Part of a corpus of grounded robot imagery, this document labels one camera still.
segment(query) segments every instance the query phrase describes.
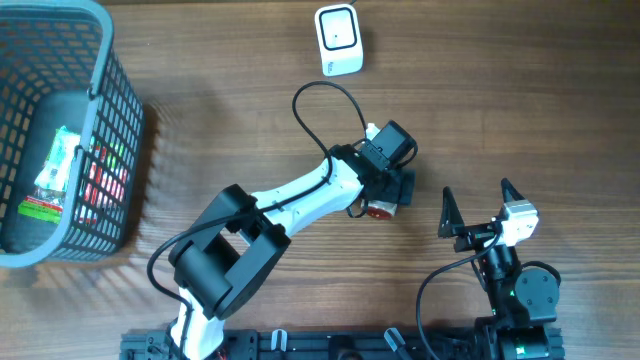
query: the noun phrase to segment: wooden table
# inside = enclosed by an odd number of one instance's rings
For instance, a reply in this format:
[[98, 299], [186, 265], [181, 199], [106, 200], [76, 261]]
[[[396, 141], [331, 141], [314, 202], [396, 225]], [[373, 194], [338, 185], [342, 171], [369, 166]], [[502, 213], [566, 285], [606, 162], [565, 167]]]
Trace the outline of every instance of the wooden table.
[[[413, 326], [418, 284], [461, 257], [436, 237], [442, 187], [477, 223], [499, 209], [506, 176], [541, 211], [520, 258], [548, 262], [565, 280], [557, 325], [568, 358], [637, 358], [639, 7], [603, 3], [358, 2], [364, 69], [334, 80], [368, 122], [394, 119], [417, 139], [414, 203], [388, 222], [317, 221], [228, 327]], [[224, 187], [270, 189], [319, 164], [291, 98], [323, 78], [313, 26], [322, 5], [108, 7], [146, 104], [132, 236], [98, 264], [1, 270], [0, 357], [113, 359], [120, 334], [177, 314], [144, 272], [156, 247]], [[310, 89], [299, 106], [326, 144], [359, 138], [339, 92]], [[157, 274], [175, 289], [165, 259]], [[490, 314], [469, 266], [438, 277], [423, 308], [427, 324]]]

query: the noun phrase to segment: gray basket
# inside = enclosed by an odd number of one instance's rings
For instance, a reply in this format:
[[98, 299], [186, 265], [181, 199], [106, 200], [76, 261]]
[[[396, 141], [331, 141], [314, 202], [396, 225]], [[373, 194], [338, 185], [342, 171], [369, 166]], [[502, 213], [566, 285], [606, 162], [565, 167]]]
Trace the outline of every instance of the gray basket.
[[[0, 266], [96, 261], [121, 245], [142, 104], [90, 1], [0, 2]], [[18, 214], [56, 129], [81, 134], [60, 223]]]

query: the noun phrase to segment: perforated basket wall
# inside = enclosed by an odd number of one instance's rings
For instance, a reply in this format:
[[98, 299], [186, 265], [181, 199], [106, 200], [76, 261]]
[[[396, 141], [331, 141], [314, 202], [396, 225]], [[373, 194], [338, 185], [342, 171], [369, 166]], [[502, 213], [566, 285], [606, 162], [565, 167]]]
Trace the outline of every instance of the perforated basket wall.
[[[95, 261], [121, 245], [144, 117], [112, 42], [96, 3], [0, 2], [0, 266]], [[81, 140], [56, 227], [17, 207], [62, 125]]]

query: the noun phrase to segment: robotic arm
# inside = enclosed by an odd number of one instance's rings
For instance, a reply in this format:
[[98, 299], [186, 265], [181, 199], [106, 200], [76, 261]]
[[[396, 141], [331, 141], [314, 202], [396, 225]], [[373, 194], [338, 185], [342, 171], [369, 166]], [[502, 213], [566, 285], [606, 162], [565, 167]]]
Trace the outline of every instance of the robotic arm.
[[[220, 345], [224, 320], [260, 288], [298, 231], [329, 213], [350, 208], [360, 196], [365, 199], [364, 211], [367, 203], [375, 204], [371, 214], [377, 217], [392, 215], [398, 204], [410, 203], [415, 172], [402, 169], [401, 162], [416, 149], [409, 134], [393, 121], [382, 130], [370, 124], [362, 146], [354, 145], [334, 146], [318, 168], [279, 188], [251, 195], [238, 185], [224, 189], [192, 228], [247, 215], [193, 232], [176, 244], [169, 262], [175, 267], [180, 296], [193, 310], [189, 314], [183, 303], [171, 337], [177, 346], [185, 341], [182, 348], [189, 359], [206, 358]], [[286, 201], [325, 178], [329, 161], [332, 171], [322, 186]], [[244, 238], [249, 245], [244, 254], [239, 255], [220, 234], [223, 228]]]

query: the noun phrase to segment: white arm segment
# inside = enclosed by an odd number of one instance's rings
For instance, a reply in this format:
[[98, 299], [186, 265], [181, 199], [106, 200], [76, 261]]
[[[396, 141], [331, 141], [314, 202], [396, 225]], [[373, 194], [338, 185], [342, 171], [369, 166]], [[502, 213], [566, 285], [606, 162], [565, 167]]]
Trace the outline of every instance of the white arm segment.
[[[380, 129], [374, 124], [368, 125], [367, 138], [373, 139], [380, 132]], [[284, 226], [287, 236], [292, 237], [298, 231], [327, 214], [346, 209], [362, 191], [363, 186], [358, 181], [358, 175], [344, 161], [334, 157], [330, 159], [333, 164], [333, 172], [328, 183], [302, 199], [287, 204], [281, 209], [265, 213], [272, 224]], [[325, 159], [315, 170], [286, 185], [251, 194], [258, 200], [256, 207], [259, 209], [271, 206], [310, 189], [326, 176], [327, 166], [328, 161]], [[202, 306], [188, 290], [180, 288], [180, 296], [193, 306], [191, 322], [187, 331], [187, 342], [184, 347], [185, 354], [191, 360], [204, 359], [222, 344], [224, 320], [218, 320], [215, 317], [208, 320], [202, 314]], [[181, 304], [178, 322], [171, 328], [171, 337], [178, 347], [180, 346], [186, 310], [184, 304]]]

